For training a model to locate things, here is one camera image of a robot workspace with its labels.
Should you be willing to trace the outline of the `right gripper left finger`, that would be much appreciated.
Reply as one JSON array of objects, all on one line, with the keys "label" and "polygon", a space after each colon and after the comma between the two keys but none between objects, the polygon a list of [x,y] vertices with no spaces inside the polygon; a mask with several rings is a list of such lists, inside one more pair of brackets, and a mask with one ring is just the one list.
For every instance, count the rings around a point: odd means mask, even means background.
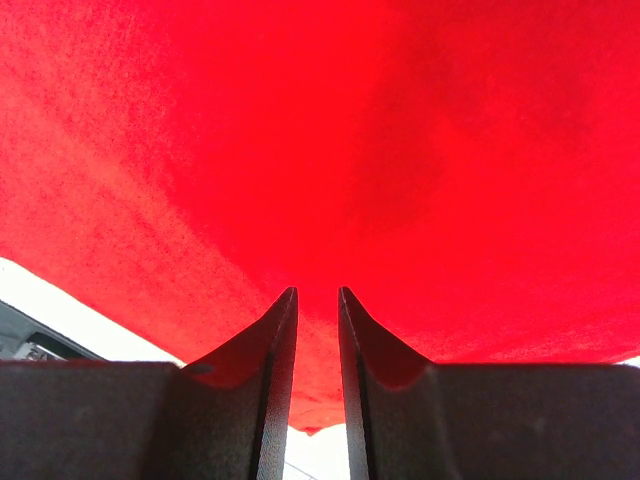
[{"label": "right gripper left finger", "polygon": [[5,479],[278,479],[298,294],[200,359],[2,361]]}]

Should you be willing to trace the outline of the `red t shirt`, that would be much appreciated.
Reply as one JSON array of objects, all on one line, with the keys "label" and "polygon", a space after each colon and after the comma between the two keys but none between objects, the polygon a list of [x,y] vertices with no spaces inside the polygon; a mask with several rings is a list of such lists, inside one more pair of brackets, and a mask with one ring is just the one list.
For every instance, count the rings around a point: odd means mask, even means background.
[{"label": "red t shirt", "polygon": [[287,287],[447,362],[639,353],[635,1],[5,1],[1,255],[191,361]]}]

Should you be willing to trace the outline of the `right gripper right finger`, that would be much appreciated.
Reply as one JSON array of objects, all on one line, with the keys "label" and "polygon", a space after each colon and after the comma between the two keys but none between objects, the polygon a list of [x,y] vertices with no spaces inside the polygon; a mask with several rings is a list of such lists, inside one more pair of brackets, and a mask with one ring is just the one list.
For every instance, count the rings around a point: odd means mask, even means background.
[{"label": "right gripper right finger", "polygon": [[443,364],[338,294],[354,479],[635,479],[639,371]]}]

